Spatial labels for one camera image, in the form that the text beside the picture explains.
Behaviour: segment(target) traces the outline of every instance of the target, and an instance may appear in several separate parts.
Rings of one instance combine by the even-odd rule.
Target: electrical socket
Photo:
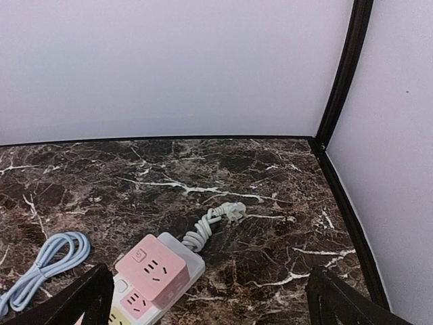
[[[112,307],[108,317],[108,325],[131,325],[119,309]]]
[[[130,291],[126,296],[120,300],[123,308],[129,312],[136,320],[138,320],[144,313],[152,306],[150,301],[146,301],[144,297],[136,289]]]
[[[185,260],[151,234],[135,245],[115,268],[159,309],[164,309],[189,282]]]

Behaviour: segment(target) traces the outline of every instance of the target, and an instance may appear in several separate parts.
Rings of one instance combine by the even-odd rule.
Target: black frame edge
[[[373,0],[354,0],[352,14],[344,42],[343,52],[338,64],[336,77],[329,99],[317,131],[316,140],[326,149],[340,118],[350,85],[361,55]]]
[[[19,144],[1,144],[0,148],[20,147],[20,146],[42,146],[46,144],[79,144],[83,142],[106,142],[106,141],[137,141],[137,140],[201,140],[201,139],[293,139],[310,141],[314,137],[308,135],[161,135],[149,137],[103,137],[94,139],[76,139],[76,140],[55,140],[41,142],[24,142]]]
[[[357,252],[359,264],[364,275],[365,283],[369,291],[371,300],[380,307],[390,310],[389,302],[386,297],[379,271],[376,266],[373,253],[364,236],[364,231],[359,223],[355,210],[353,209],[346,192],[340,182],[340,178],[334,169],[331,160],[325,150],[322,149],[321,143],[317,140],[309,141],[311,151],[315,155],[323,174],[331,188],[332,194],[336,199],[338,208],[346,225],[350,239]]]

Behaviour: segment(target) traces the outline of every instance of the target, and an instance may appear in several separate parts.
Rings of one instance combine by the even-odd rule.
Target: power button
[[[114,288],[118,293],[124,293],[128,288],[128,284],[125,280],[120,279],[116,281],[116,283],[114,284]]]
[[[146,258],[146,253],[141,249],[138,248],[134,253],[133,253],[133,259],[134,261],[136,261],[137,263],[140,263],[141,261],[143,261]]]

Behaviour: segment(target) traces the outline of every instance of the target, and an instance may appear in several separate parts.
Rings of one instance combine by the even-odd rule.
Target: power strip
[[[158,236],[166,247],[182,258],[187,265],[189,282],[170,300],[164,309],[158,309],[141,297],[140,293],[125,279],[122,274],[114,277],[114,294],[109,325],[153,325],[155,324],[198,280],[204,273],[204,261],[198,254],[190,251],[168,232]],[[125,301],[134,304],[130,310],[125,308]]]

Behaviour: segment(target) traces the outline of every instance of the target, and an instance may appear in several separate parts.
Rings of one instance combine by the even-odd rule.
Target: pink power strip
[[[158,238],[147,235],[115,268],[119,273],[108,324],[153,325],[191,288],[205,265],[201,256],[164,232]]]
[[[151,234],[135,245],[116,269],[159,309],[164,309],[189,282],[186,262]]]

